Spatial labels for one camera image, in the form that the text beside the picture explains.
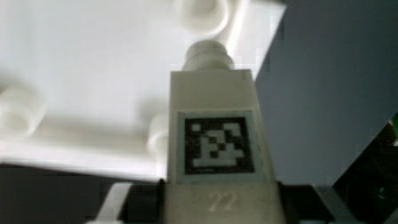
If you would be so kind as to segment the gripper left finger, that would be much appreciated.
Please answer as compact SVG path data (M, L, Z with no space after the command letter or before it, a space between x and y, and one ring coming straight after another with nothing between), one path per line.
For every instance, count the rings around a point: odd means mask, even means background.
M112 185L88 224L164 224L166 182Z

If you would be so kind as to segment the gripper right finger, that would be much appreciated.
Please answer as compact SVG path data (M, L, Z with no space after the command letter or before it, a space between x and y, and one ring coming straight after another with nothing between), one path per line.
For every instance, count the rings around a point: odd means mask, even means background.
M356 224L331 186L279 184L287 224Z

